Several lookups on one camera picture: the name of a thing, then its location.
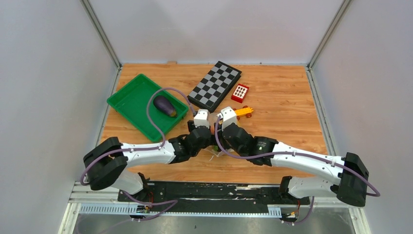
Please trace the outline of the dark purple fake eggplant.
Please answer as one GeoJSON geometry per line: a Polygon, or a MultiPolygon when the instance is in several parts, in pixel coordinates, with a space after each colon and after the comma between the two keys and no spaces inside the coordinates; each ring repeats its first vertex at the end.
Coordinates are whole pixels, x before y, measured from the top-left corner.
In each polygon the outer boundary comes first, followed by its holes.
{"type": "Polygon", "coordinates": [[[162,95],[156,96],[153,99],[152,103],[155,106],[155,108],[161,111],[163,114],[169,117],[177,116],[177,111],[175,107],[165,96],[162,96],[162,95]]]}

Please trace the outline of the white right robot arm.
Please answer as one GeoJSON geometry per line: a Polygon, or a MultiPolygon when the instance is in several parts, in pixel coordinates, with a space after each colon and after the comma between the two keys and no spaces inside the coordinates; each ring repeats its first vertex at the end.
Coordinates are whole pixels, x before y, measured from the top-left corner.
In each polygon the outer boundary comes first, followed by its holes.
{"type": "Polygon", "coordinates": [[[300,178],[284,176],[278,197],[283,203],[310,196],[336,197],[351,206],[366,204],[369,171],[361,158],[347,152],[330,156],[291,147],[263,136],[252,136],[237,124],[227,125],[218,134],[236,152],[236,157],[255,165],[291,168],[311,174],[300,178]]]}

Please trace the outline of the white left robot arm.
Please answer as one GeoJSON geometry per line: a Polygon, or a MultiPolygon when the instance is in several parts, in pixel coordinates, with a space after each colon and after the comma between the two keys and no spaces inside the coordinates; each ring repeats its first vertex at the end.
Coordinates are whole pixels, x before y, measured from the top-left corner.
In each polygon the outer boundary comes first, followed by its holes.
{"type": "Polygon", "coordinates": [[[81,184],[93,191],[108,187],[124,190],[137,201],[149,196],[141,174],[134,174],[128,168],[149,164],[174,164],[188,161],[198,155],[201,149],[211,144],[210,125],[194,125],[189,133],[173,137],[164,143],[127,144],[117,137],[110,137],[89,151],[84,157],[85,172],[81,184]]]}

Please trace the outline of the pink fake peach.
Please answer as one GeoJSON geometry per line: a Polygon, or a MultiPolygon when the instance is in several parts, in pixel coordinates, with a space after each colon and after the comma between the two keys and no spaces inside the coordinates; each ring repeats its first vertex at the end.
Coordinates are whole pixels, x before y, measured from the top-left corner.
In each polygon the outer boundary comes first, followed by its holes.
{"type": "Polygon", "coordinates": [[[215,126],[214,126],[214,125],[211,125],[211,127],[210,127],[210,132],[211,132],[212,135],[214,135],[214,134],[216,133],[216,130],[215,130],[215,126]]]}

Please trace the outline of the clear zip top bag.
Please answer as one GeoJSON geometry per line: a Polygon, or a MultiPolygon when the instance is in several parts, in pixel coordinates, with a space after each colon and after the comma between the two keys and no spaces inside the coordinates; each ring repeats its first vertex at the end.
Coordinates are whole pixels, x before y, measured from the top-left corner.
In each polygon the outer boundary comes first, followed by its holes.
{"type": "Polygon", "coordinates": [[[215,157],[218,158],[218,157],[226,155],[226,153],[221,151],[218,146],[209,146],[205,150],[211,153],[211,158],[209,161],[213,160],[215,157]]]}

